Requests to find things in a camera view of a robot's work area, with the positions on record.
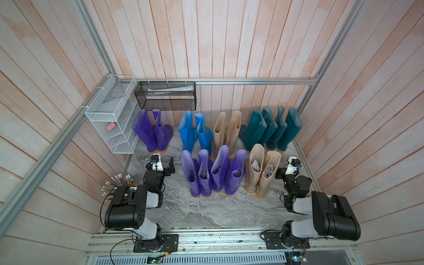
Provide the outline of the large beige boot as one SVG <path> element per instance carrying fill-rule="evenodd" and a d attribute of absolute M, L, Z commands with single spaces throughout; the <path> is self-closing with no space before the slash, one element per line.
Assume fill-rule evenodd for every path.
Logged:
<path fill-rule="evenodd" d="M 256 189 L 256 195 L 265 198 L 269 192 L 269 187 L 275 180 L 281 154 L 277 151 L 268 151 L 263 161 L 263 169 Z"/>

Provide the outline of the lilac purple boot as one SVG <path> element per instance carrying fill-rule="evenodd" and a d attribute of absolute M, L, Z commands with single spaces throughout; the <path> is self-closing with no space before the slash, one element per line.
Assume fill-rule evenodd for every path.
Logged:
<path fill-rule="evenodd" d="M 191 195 L 195 198 L 201 195 L 199 187 L 199 163 L 196 161 L 188 150 L 183 150 L 181 153 L 181 165 L 184 176 L 188 182 Z"/>
<path fill-rule="evenodd" d="M 220 193 L 224 187 L 224 181 L 229 169 L 229 147 L 223 145 L 217 154 L 211 169 L 213 180 L 213 191 Z"/>

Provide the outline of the small blue boot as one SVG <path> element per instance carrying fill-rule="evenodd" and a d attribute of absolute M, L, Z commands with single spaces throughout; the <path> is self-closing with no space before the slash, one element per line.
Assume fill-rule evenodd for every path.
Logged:
<path fill-rule="evenodd" d="M 197 128 L 193 126 L 193 113 L 191 110 L 187 110 L 184 113 L 178 131 L 180 132 L 183 150 L 191 153 L 198 140 Z"/>

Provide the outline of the large purple boot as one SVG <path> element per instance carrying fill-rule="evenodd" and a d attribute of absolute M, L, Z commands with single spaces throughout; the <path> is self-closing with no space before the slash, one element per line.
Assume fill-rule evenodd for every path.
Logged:
<path fill-rule="evenodd" d="M 247 151 L 244 149 L 238 150 L 236 156 L 230 165 L 226 178 L 225 178 L 225 193 L 228 196 L 233 196 L 244 177 L 245 174 L 245 158 Z"/>

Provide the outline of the large blue boot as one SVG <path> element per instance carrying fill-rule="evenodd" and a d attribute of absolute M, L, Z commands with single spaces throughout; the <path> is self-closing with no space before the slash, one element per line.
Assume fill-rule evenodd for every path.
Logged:
<path fill-rule="evenodd" d="M 205 124 L 205 115 L 202 113 L 195 114 L 195 121 L 197 125 L 197 134 L 200 146 L 202 149 L 208 151 L 209 155 L 212 154 L 212 144 L 213 144 L 213 133 L 206 127 Z"/>

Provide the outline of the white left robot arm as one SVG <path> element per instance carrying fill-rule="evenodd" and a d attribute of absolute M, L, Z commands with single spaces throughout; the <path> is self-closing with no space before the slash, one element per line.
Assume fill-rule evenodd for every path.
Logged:
<path fill-rule="evenodd" d="M 124 183 L 107 193 L 112 197 L 104 217 L 104 227 L 111 230 L 130 231 L 136 243 L 162 245 L 160 225 L 146 217 L 147 209 L 160 208 L 165 191 L 165 177 L 175 173 L 173 158 L 168 166 L 162 165 L 161 156 L 155 153 L 146 166 L 143 183 L 131 184 L 131 176 L 126 175 Z"/>

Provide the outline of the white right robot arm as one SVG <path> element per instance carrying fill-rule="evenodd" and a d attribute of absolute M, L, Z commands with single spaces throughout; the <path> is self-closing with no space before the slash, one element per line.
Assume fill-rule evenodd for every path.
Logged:
<path fill-rule="evenodd" d="M 357 241 L 361 237 L 360 224 L 346 197 L 310 191 L 312 179 L 300 176 L 291 165 L 277 170 L 277 179 L 284 183 L 280 196 L 287 211 L 305 215 L 301 221 L 287 221 L 280 239 L 287 248 L 305 244 L 309 239 L 336 238 Z"/>

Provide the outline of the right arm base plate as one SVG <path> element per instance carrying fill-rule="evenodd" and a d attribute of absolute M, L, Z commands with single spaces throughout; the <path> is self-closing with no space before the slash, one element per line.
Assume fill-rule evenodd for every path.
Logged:
<path fill-rule="evenodd" d="M 286 235 L 283 231 L 265 230 L 259 237 L 265 242 L 268 250 L 282 249 L 308 249 L 310 243 L 308 239 L 301 239 L 293 235 Z"/>

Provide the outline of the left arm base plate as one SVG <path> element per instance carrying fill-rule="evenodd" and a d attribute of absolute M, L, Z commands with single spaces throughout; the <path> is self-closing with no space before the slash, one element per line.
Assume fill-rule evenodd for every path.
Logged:
<path fill-rule="evenodd" d="M 178 234 L 158 234 L 155 239 L 144 240 L 137 238 L 133 251 L 135 253 L 173 253 L 178 251 Z"/>

